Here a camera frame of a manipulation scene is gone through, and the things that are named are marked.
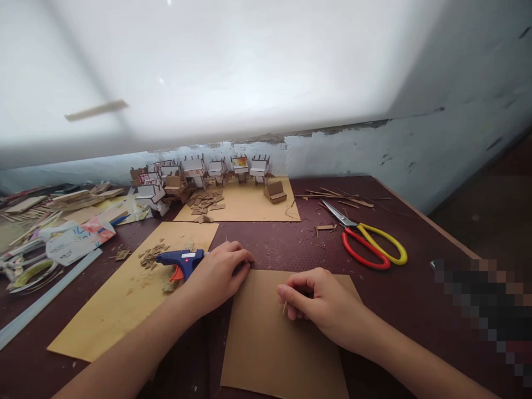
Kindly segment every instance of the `scissors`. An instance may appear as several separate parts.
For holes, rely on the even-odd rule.
[[[331,213],[336,216],[336,218],[340,221],[340,223],[344,226],[345,230],[342,233],[342,242],[344,244],[345,249],[347,252],[349,252],[356,260],[358,260],[363,265],[366,265],[370,268],[377,269],[377,270],[386,270],[390,268],[390,261],[392,261],[395,264],[403,265],[408,260],[408,255],[406,253],[405,248],[401,245],[399,241],[397,241],[394,237],[389,235],[388,233],[379,230],[375,227],[368,226],[364,223],[357,223],[353,222],[352,220],[348,219],[346,216],[338,212],[333,206],[328,204],[327,202],[323,201],[323,204],[327,207],[328,210],[331,211]],[[356,227],[362,235],[367,239],[364,240],[362,237],[360,237],[358,234],[355,234],[353,230],[351,230],[350,227]],[[384,238],[386,238],[388,241],[390,241],[393,245],[397,247],[399,250],[399,259],[396,259],[392,256],[390,256],[384,249],[382,249],[379,244],[375,242],[375,240],[368,234],[366,230],[373,231],[374,233],[377,233]],[[373,263],[370,262],[360,255],[358,255],[349,244],[349,241],[347,239],[347,235],[352,236],[355,240],[359,241],[362,245],[364,245],[367,249],[372,251],[377,257],[382,260],[382,263]]]

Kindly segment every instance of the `wrist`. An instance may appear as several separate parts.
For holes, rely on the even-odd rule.
[[[180,318],[189,325],[194,324],[203,316],[196,295],[187,290],[184,285],[170,295],[166,302],[169,304],[172,317]]]
[[[372,362],[379,363],[381,355],[386,353],[390,326],[365,306],[360,311],[363,312],[362,318],[359,315],[355,320],[356,331],[359,333],[353,334],[354,341],[356,341],[354,345],[358,348],[356,352]],[[361,320],[364,321],[362,323],[365,332],[363,336],[360,336]]]

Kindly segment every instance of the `blue glue gun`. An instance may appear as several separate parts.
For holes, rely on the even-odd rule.
[[[176,272],[170,281],[181,279],[187,281],[196,266],[198,266],[203,260],[205,255],[206,253],[203,251],[203,249],[197,249],[195,252],[190,252],[189,249],[170,251],[157,255],[156,262],[159,262],[163,265],[173,264],[177,266]]]

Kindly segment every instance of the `orange trigger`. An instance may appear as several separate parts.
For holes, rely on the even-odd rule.
[[[174,280],[181,280],[185,278],[179,266],[178,265],[174,265],[174,266],[176,267],[176,272],[173,274],[172,278],[170,279],[171,282]]]

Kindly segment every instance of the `yellow scissor handle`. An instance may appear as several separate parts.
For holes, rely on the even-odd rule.
[[[399,241],[397,241],[394,237],[392,237],[391,235],[389,235],[388,233],[382,231],[382,230],[379,230],[375,227],[371,227],[371,226],[368,226],[367,224],[364,224],[364,223],[359,223],[358,226],[356,227],[363,235],[364,237],[366,237],[366,239],[371,243],[371,245],[373,245],[375,248],[377,248],[380,252],[382,252],[384,255],[386,255],[386,257],[393,263],[395,264],[398,264],[398,265],[402,265],[402,264],[405,264],[407,261],[408,261],[408,255],[406,254],[406,249],[401,245],[401,243]],[[373,231],[374,233],[377,233],[379,234],[380,236],[383,236],[384,238],[386,238],[388,241],[390,241],[393,245],[395,245],[397,247],[397,249],[399,250],[399,259],[396,259],[390,255],[388,255],[386,253],[386,251],[384,249],[382,249],[379,244],[377,244],[375,242],[375,240],[373,238],[371,238],[371,236],[368,234],[368,232],[366,231],[366,229],[370,230],[370,231]]]

